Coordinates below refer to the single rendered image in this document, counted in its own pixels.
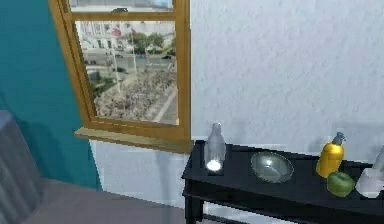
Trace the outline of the grey ribbed furniture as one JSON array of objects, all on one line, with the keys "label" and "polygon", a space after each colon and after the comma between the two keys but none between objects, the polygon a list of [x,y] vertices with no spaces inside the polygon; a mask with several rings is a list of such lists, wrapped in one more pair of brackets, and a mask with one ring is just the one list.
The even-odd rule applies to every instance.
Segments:
[{"label": "grey ribbed furniture", "polygon": [[20,224],[40,204],[41,175],[12,114],[0,110],[0,224]]}]

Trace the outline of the wooden framed window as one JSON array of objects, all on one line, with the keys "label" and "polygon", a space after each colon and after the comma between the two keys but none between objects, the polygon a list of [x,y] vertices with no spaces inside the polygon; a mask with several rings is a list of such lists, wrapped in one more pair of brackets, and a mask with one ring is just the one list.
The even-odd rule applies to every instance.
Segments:
[{"label": "wooden framed window", "polygon": [[191,151],[190,0],[48,0],[76,136]]}]

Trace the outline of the white translucent bottle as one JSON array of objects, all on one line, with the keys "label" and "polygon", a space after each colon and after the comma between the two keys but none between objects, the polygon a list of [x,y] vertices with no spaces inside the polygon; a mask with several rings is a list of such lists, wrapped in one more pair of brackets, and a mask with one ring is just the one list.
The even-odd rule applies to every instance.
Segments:
[{"label": "white translucent bottle", "polygon": [[373,166],[363,170],[355,188],[366,198],[377,198],[384,190],[384,146],[377,155]]}]

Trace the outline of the green apple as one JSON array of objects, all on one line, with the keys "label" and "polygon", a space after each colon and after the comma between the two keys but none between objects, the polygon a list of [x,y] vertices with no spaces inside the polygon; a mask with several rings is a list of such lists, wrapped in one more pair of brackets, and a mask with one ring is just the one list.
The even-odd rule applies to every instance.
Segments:
[{"label": "green apple", "polygon": [[337,197],[346,197],[354,188],[354,180],[346,173],[333,172],[327,177],[327,190]]}]

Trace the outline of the grey glass bowl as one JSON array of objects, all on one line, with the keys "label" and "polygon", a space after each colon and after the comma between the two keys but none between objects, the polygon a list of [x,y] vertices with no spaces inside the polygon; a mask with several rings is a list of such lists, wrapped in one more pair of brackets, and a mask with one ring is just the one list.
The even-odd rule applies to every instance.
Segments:
[{"label": "grey glass bowl", "polygon": [[273,152],[257,152],[250,160],[255,175],[268,183],[283,183],[294,173],[292,163],[282,155]]}]

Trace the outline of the yellow spray bottle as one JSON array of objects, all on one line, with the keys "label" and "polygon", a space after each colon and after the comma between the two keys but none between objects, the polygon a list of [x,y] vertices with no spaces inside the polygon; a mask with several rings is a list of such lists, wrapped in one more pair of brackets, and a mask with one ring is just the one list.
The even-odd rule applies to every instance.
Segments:
[{"label": "yellow spray bottle", "polygon": [[319,176],[327,178],[339,169],[344,158],[344,141],[344,134],[337,132],[333,140],[324,145],[316,166],[316,172]]}]

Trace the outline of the black side table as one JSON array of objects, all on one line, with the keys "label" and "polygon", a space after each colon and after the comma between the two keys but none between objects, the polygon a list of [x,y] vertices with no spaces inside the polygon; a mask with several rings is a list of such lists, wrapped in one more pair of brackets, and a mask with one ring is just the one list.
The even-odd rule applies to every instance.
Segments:
[{"label": "black side table", "polygon": [[327,182],[315,172],[316,156],[281,152],[294,167],[285,183],[267,183],[251,168],[258,150],[231,145],[221,175],[204,165],[203,140],[195,142],[183,172],[186,224],[205,217],[206,202],[241,209],[299,224],[384,224],[384,193],[365,199],[353,191],[344,198],[327,191]]}]

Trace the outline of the clear glass bottle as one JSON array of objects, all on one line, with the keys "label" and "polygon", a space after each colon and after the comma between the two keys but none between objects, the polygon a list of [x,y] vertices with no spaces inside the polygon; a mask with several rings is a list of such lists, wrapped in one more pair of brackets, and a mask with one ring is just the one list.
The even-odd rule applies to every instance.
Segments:
[{"label": "clear glass bottle", "polygon": [[213,123],[211,133],[204,145],[204,163],[210,172],[219,172],[223,168],[226,156],[226,144],[222,136],[220,123]]}]

